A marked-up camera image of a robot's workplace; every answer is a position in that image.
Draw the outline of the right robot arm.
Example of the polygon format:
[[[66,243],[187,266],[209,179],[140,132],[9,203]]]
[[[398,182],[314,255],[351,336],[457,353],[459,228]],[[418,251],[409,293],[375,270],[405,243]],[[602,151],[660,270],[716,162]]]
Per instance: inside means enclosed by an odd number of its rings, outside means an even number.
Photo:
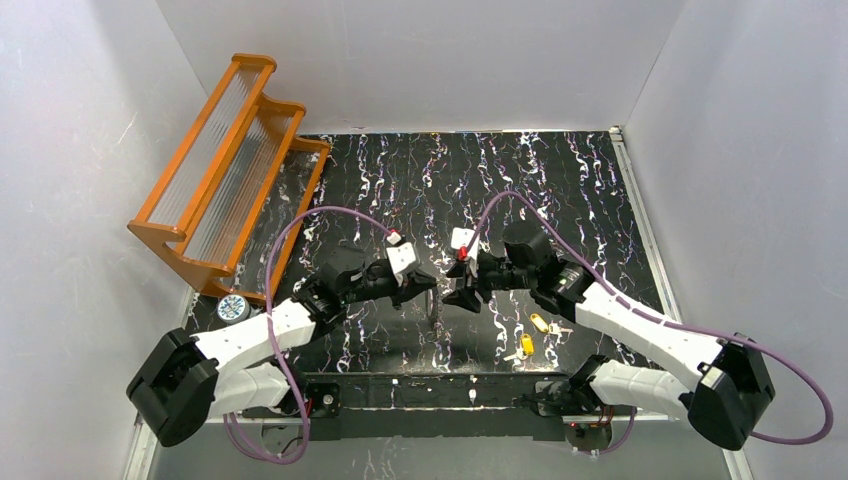
[[[720,340],[681,330],[558,255],[528,221],[507,227],[503,257],[480,250],[472,236],[467,228],[451,233],[456,260],[447,275],[455,288],[445,304],[478,313],[496,291],[526,290],[544,311],[608,335],[656,365],[635,367],[592,355],[566,381],[523,396],[540,415],[628,405],[684,419],[725,450],[740,450],[752,436],[775,389],[749,338]]]

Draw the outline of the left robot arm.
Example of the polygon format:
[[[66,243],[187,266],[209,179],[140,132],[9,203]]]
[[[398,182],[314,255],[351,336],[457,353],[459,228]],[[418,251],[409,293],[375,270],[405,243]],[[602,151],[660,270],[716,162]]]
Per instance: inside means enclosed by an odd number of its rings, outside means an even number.
[[[367,264],[363,251],[337,248],[277,306],[197,334],[165,333],[129,381],[126,396],[159,443],[175,446],[212,417],[293,406],[307,414],[301,381],[280,354],[328,335],[351,305],[387,298],[394,307],[437,285],[411,245]]]

